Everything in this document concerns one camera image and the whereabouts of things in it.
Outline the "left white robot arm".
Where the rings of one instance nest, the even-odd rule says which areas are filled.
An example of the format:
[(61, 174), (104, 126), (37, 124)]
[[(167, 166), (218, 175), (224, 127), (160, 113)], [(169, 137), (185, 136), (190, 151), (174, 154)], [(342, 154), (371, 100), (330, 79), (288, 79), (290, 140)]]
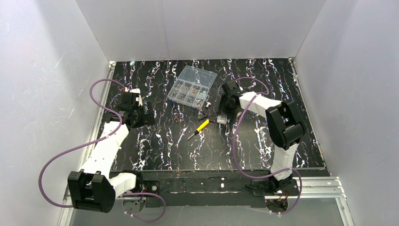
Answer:
[(81, 169), (72, 171), (68, 176), (75, 209), (108, 213), (117, 197), (135, 188), (134, 173), (121, 172), (111, 178), (111, 166), (129, 131), (153, 124), (152, 104), (149, 104), (147, 111), (144, 109), (140, 90), (123, 92), (115, 112), (105, 115), (102, 140), (96, 144)]

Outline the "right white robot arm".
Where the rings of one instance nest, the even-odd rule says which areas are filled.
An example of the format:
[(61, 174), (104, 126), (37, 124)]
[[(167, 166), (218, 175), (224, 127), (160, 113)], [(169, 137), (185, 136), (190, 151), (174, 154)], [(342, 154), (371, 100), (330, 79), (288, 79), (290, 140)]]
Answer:
[(243, 113), (250, 111), (264, 117), (275, 145), (270, 177), (276, 182), (290, 178), (295, 152), (306, 132), (296, 103), (269, 99), (260, 92), (245, 91), (236, 81), (224, 83), (222, 89), (217, 123), (226, 124), (236, 118), (240, 109)]

